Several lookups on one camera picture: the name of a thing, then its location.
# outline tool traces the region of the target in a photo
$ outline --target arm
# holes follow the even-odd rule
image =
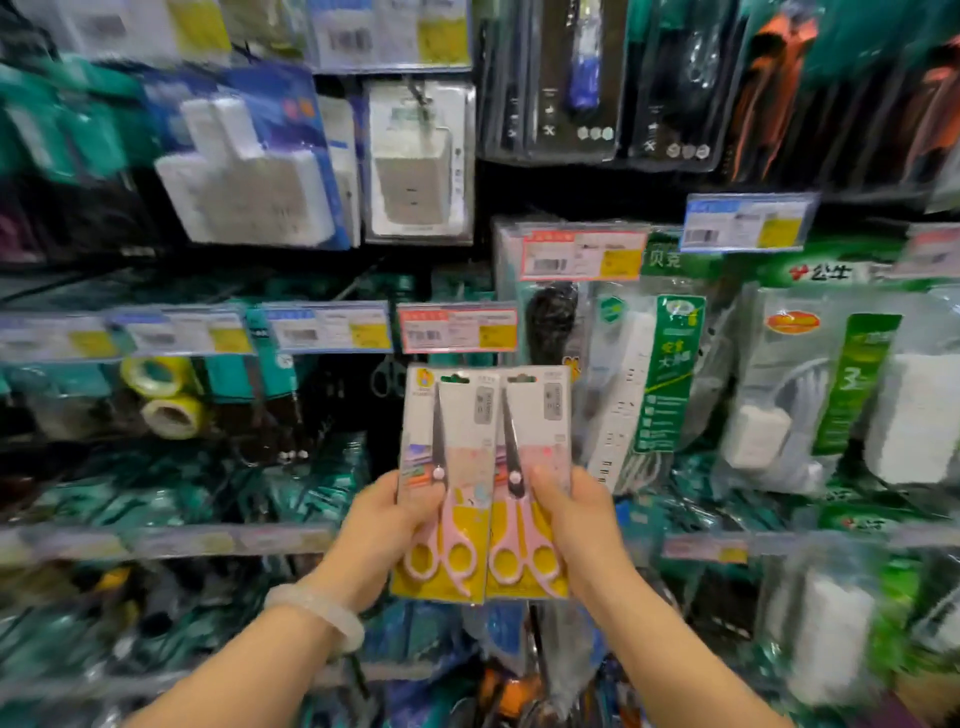
[[[436,514],[444,489],[395,503],[396,471],[365,489],[324,560],[300,584],[360,612],[383,590],[418,525]],[[288,726],[340,633],[298,607],[271,607],[126,728]]]
[[[535,473],[573,593],[603,630],[658,728],[792,728],[714,655],[640,577],[620,538],[613,500],[583,468],[571,496]]]

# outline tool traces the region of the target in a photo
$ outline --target black product package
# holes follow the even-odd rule
[[[629,0],[534,0],[525,148],[537,161],[616,156]]]
[[[718,164],[748,16],[740,0],[655,0],[633,59],[636,117],[630,158],[649,171],[710,172]]]

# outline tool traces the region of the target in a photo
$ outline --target finger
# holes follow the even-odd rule
[[[405,498],[398,507],[404,510],[411,528],[416,528],[421,523],[436,517],[440,504],[444,502],[445,494],[446,488],[443,483],[433,483],[418,488],[410,497]]]
[[[543,466],[534,468],[530,473],[530,485],[533,487],[537,502],[547,510],[547,513],[555,513],[569,501],[569,497],[557,485],[557,479]]]
[[[396,485],[399,471],[390,471],[378,477],[374,483],[363,490],[364,498],[379,506],[388,506],[396,503]]]
[[[589,503],[611,499],[607,487],[579,465],[573,468],[570,485],[570,493],[577,502]]]

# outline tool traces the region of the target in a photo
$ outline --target yellow tape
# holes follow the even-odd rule
[[[120,377],[141,397],[175,397],[194,389],[193,366],[186,356],[128,356],[120,363]]]
[[[147,427],[164,440],[189,440],[204,429],[206,412],[200,400],[180,395],[150,400],[140,410]]]

